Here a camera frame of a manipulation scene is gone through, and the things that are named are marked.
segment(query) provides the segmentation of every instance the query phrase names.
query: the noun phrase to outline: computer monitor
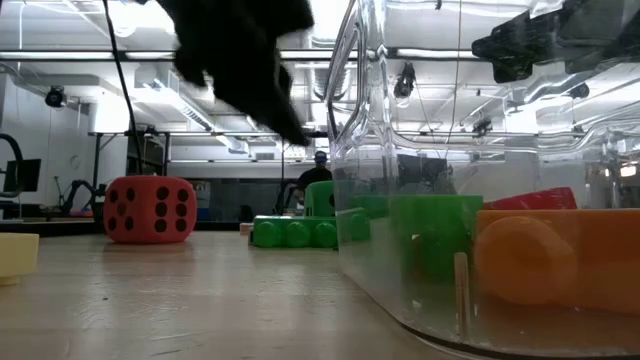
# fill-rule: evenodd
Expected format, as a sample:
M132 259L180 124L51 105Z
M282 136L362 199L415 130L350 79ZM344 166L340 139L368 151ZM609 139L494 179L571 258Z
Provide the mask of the computer monitor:
M38 181L40 180L40 166L42 164L41 159L22 160L20 163L20 173L24 176L24 189L26 192L38 191ZM5 192L11 192L18 190L17 183L17 170L18 162L8 161L7 169L5 170L4 177L4 189Z

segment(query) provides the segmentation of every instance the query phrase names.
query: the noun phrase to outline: blue cap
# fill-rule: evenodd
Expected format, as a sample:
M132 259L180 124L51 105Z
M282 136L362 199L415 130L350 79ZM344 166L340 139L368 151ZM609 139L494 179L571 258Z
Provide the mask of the blue cap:
M313 158L316 164L326 164L327 163L327 153L324 151L317 151L316 156Z

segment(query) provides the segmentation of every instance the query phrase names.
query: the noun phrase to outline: yellow block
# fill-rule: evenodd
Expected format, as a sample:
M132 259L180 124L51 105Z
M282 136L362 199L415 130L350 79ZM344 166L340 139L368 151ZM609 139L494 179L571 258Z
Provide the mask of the yellow block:
M38 234L0 233L0 286L16 284L19 276L36 271L39 242Z

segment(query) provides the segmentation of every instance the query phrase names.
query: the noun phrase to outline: red block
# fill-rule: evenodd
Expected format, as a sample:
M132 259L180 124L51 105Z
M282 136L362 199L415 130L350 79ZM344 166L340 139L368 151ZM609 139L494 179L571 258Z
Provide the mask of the red block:
M576 199L569 187L514 196L484 204L485 210L572 210Z
M127 176L116 179L104 203L104 227L116 243L183 242L197 217L196 194L183 179Z

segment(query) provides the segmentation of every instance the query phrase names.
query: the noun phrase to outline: black cable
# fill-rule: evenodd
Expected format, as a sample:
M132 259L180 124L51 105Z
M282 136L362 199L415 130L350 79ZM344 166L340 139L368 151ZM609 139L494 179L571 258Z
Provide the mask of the black cable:
M120 85L122 86L122 92L124 99L127 102L127 108L129 109L129 126L131 127L131 133L133 134L133 144L136 148L136 165L138 166L138 175L142 175L142 151L140 151L140 140L138 139L138 131L136 128L136 118L133 113L133 105L129 98L129 90L127 90L127 83L124 80L124 72L122 71L122 64L120 63L120 56L118 54L118 45L116 43L116 33L113 29L113 22L111 22L111 16L109 15L108 0L102 0L104 5L104 14L107 18L107 27L109 28L109 37L111 40L111 51L113 52L113 59L115 60L116 67L118 68L118 76L120 77Z

